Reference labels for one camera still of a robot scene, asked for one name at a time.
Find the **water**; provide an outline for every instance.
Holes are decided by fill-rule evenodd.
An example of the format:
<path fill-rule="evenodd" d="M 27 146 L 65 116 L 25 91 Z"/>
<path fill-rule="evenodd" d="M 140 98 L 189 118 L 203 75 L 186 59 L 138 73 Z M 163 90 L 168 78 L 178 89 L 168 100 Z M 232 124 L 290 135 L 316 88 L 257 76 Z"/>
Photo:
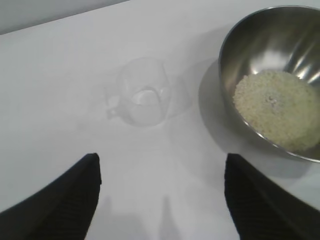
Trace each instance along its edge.
<path fill-rule="evenodd" d="M 156 125 L 166 116 L 166 100 L 162 100 L 159 92 L 150 86 L 142 88 L 132 96 L 134 103 L 130 108 L 132 119 L 144 126 Z"/>

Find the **uncooked rice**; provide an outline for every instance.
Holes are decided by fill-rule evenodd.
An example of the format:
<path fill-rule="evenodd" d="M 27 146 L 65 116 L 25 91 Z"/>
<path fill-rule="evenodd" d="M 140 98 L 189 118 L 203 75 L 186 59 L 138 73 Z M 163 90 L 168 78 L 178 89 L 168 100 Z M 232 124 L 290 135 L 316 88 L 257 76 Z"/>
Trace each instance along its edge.
<path fill-rule="evenodd" d="M 291 152 L 320 142 L 319 93 L 297 76 L 273 70 L 244 76 L 233 102 L 258 133 Z"/>

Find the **black object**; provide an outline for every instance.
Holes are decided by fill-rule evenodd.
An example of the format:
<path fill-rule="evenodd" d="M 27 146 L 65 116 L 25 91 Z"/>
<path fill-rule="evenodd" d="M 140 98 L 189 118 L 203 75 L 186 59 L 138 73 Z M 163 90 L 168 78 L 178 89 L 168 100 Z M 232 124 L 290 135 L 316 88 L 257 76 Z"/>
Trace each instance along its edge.
<path fill-rule="evenodd" d="M 0 240 L 83 240 L 100 185 L 99 157 L 87 154 L 47 187 L 0 213 Z"/>
<path fill-rule="evenodd" d="M 320 212 L 228 154 L 225 199 L 241 240 L 320 240 Z"/>

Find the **stainless steel bowl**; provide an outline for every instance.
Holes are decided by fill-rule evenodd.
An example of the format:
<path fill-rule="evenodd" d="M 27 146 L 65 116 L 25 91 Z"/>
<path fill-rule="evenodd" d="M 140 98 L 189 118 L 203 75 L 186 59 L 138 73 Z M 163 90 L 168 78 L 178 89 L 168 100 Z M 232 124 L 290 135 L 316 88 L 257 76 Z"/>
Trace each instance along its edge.
<path fill-rule="evenodd" d="M 289 72 L 320 88 L 320 9 L 276 6 L 254 12 L 232 28 L 219 55 L 222 95 L 237 121 L 288 154 L 320 163 L 320 144 L 304 152 L 289 152 L 255 131 L 235 108 L 237 83 L 245 75 L 267 69 Z"/>

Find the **white table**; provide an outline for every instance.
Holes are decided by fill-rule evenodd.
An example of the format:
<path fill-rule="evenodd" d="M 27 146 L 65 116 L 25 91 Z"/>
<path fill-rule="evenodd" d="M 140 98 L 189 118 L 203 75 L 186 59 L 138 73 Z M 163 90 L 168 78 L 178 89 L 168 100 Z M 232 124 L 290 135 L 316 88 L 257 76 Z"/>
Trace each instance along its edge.
<path fill-rule="evenodd" d="M 223 192 L 228 152 L 320 209 L 320 164 L 280 157 L 229 130 L 217 89 L 218 53 L 233 24 L 285 4 L 320 7 L 131 0 L 0 36 L 0 211 L 90 152 L 101 158 L 103 184 L 88 240 L 237 239 Z M 163 59 L 192 103 L 147 128 L 108 117 L 120 67 L 144 56 Z"/>

